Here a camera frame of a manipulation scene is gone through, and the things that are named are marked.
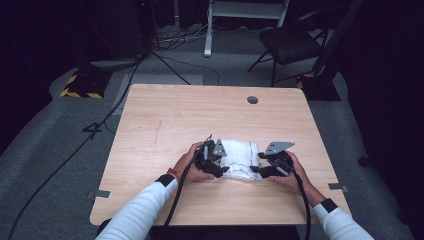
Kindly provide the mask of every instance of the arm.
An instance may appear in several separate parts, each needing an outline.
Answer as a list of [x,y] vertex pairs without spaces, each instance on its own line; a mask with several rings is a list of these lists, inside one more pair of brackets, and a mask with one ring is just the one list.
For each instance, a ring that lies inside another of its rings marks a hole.
[[[359,224],[331,200],[327,199],[309,181],[305,170],[299,163],[296,155],[287,153],[293,160],[293,166],[303,181],[309,204],[313,207],[325,234],[330,239],[373,239]],[[291,191],[300,194],[300,190],[293,173],[288,177],[271,176],[268,180],[283,185]]]
[[177,186],[173,176],[162,175],[121,208],[96,239],[145,239]]
[[[193,144],[172,171],[159,177],[121,208],[96,239],[145,239],[163,205],[178,187],[180,174],[201,145],[202,143]],[[190,183],[213,178],[212,174],[191,166],[185,181]]]

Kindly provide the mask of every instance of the hand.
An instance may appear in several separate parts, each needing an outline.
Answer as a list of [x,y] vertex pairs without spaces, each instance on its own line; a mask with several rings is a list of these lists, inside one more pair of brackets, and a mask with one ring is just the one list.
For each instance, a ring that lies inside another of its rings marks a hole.
[[[289,151],[286,151],[286,152],[290,156],[290,158],[293,160],[293,167],[296,170],[296,173],[299,175],[300,179],[302,179],[303,181],[303,188],[305,189],[305,193],[306,193],[306,196],[308,197],[309,204],[311,204],[311,206],[314,207],[315,205],[324,201],[325,200],[324,195],[322,195],[318,191],[318,189],[316,189],[312,185],[311,181],[309,181],[309,178],[306,175],[305,169],[299,163],[299,160],[297,159],[296,155],[294,155],[294,153]],[[294,176],[293,171],[290,172],[289,176],[287,177],[270,176],[268,177],[268,180],[278,183],[288,188],[290,191],[300,195],[299,184],[297,183],[297,180]]]
[[[193,145],[191,145],[188,152],[184,153],[183,156],[181,156],[180,160],[178,160],[178,162],[175,164],[174,170],[179,173],[179,175],[178,175],[179,177],[181,177],[181,175],[184,172],[185,167],[190,162],[190,160],[194,157],[194,153],[196,152],[197,148],[202,146],[202,144],[203,144],[203,142],[198,142],[198,143],[194,143]],[[188,171],[184,182],[191,183],[191,182],[196,182],[196,181],[201,181],[201,180],[211,180],[211,179],[215,178],[214,175],[202,172],[202,171],[198,170],[196,168],[196,166],[193,166],[193,165],[194,165],[194,163],[191,164],[190,170]]]

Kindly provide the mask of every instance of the black cable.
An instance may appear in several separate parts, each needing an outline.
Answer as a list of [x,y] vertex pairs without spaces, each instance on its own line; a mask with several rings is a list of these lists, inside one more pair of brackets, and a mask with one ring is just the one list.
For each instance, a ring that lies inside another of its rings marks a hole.
[[124,90],[124,93],[122,94],[119,101],[115,104],[115,106],[112,107],[112,109],[109,111],[109,113],[106,115],[106,117],[100,122],[100,124],[98,124],[94,128],[93,132],[90,133],[90,135],[87,138],[85,138],[85,140],[71,153],[71,155],[69,155],[68,158],[62,164],[60,164],[59,167],[57,167],[56,170],[52,174],[50,174],[50,176],[37,188],[37,190],[31,195],[31,197],[28,199],[28,201],[22,207],[21,211],[19,212],[18,216],[16,217],[16,219],[15,219],[13,225],[12,225],[12,229],[9,232],[9,237],[7,238],[8,240],[12,239],[13,233],[15,231],[16,226],[18,225],[20,218],[22,217],[22,214],[24,213],[24,211],[26,210],[28,205],[31,203],[31,201],[35,198],[35,196],[37,196],[37,194],[41,191],[41,189],[56,175],[57,172],[59,172],[62,169],[63,166],[65,166],[72,159],[72,157],[88,142],[88,140],[91,139],[91,137],[106,122],[106,120],[112,115],[112,113],[116,110],[116,108],[119,106],[119,104],[123,101],[129,87],[131,86],[131,82],[132,82],[132,79],[134,77],[134,73],[137,70],[140,63],[142,62],[142,60],[144,59],[144,56],[145,56],[145,54],[143,54],[143,56],[139,59],[136,67],[134,68],[134,71],[131,74],[131,77],[128,81],[127,87]]
[[300,178],[299,174],[296,173],[296,170],[294,167],[292,168],[294,177],[297,180],[297,184],[299,185],[300,194],[302,194],[303,202],[305,204],[305,210],[306,210],[306,235],[305,239],[308,240],[311,235],[311,210],[309,209],[309,201],[308,197],[306,196],[305,189],[303,188],[303,181]]
[[169,66],[169,64],[162,59],[161,56],[157,55],[155,52],[153,52],[152,50],[150,50],[150,52],[155,55],[157,58],[159,58],[159,60],[161,60],[163,63],[165,63],[165,65],[171,69],[171,71],[173,71],[179,78],[181,78],[185,83],[187,83],[187,85],[191,85],[191,83],[189,83],[183,76],[181,76],[179,73],[177,73],[171,66]]
[[187,30],[186,30],[185,33],[183,35],[181,35],[181,36],[178,36],[178,34],[181,32],[181,31],[178,31],[177,34],[174,35],[174,37],[165,38],[165,39],[160,40],[162,42],[163,41],[170,40],[169,41],[169,44],[168,44],[168,47],[161,47],[161,46],[154,46],[154,45],[152,45],[152,49],[157,50],[157,51],[167,51],[167,50],[177,49],[178,47],[180,47],[184,43],[192,43],[192,42],[197,41],[199,38],[206,37],[206,36],[195,37],[195,35],[197,35],[198,33],[201,34],[204,31],[206,31],[205,26],[202,27],[202,28],[200,28],[200,29],[198,29],[198,30],[192,31],[192,33],[188,33]]
[[107,126],[107,122],[105,122],[105,127],[106,127],[106,129],[110,132],[110,133],[112,133],[112,134],[116,134],[116,132],[114,132],[114,131],[112,131],[108,126]]
[[217,85],[217,86],[219,86],[219,73],[218,73],[217,71],[215,71],[214,69],[210,68],[210,67],[205,67],[205,66],[195,65],[195,64],[191,64],[191,63],[187,63],[187,62],[181,62],[181,61],[175,60],[175,59],[170,58],[170,57],[164,57],[164,56],[160,56],[160,57],[161,57],[161,58],[164,58],[164,59],[172,60],[172,61],[177,62],[177,63],[187,64],[187,65],[189,65],[189,66],[193,66],[193,67],[199,67],[199,68],[209,69],[209,70],[211,70],[211,71],[215,72],[215,74],[216,74],[216,76],[217,76],[217,78],[218,78],[218,79],[217,79],[217,82],[218,82],[218,85]]
[[193,158],[190,160],[190,162],[184,168],[184,171],[181,174],[180,182],[178,184],[178,189],[177,189],[177,193],[175,195],[174,202],[172,203],[171,210],[169,211],[168,217],[166,218],[166,221],[165,221],[165,223],[162,227],[162,231],[159,233],[159,236],[155,240],[160,240],[163,237],[163,235],[165,234],[165,232],[166,232],[166,230],[169,226],[169,223],[171,222],[172,215],[174,215],[174,211],[175,211],[175,208],[177,207],[178,200],[180,199],[181,191],[183,190],[184,181],[185,181],[185,178],[187,177],[188,171],[190,170],[190,167],[193,164],[194,159],[201,152],[201,149],[205,147],[206,141],[203,143],[203,145],[200,146],[200,148],[194,154]]

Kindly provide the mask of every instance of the white stand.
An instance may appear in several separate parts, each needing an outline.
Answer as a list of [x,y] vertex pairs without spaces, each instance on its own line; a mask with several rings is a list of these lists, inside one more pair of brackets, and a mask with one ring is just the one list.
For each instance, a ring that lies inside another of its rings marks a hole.
[[289,0],[284,4],[246,3],[246,2],[220,2],[209,0],[208,31],[206,34],[205,57],[212,55],[212,17],[243,17],[278,19],[277,26],[283,25]]

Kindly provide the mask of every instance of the gray mat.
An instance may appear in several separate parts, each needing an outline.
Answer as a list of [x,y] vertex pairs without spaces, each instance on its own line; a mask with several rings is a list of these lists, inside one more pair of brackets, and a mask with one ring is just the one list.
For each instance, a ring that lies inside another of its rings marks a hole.
[[[203,85],[203,75],[181,75],[187,82],[189,82],[191,85]],[[113,106],[116,105],[116,103],[121,98],[122,94],[124,94],[125,88],[128,85],[128,76],[124,76],[124,79],[122,80],[121,88],[118,91],[118,94],[116,95],[115,102],[113,103]],[[132,79],[132,84],[170,84],[170,85],[187,85],[186,82],[184,82],[181,78],[179,78],[176,75],[157,75],[157,74],[134,74],[134,77]],[[125,102],[127,100],[128,92],[125,94],[124,99],[119,104],[118,108],[113,112],[113,115],[121,115],[122,111],[124,110]]]

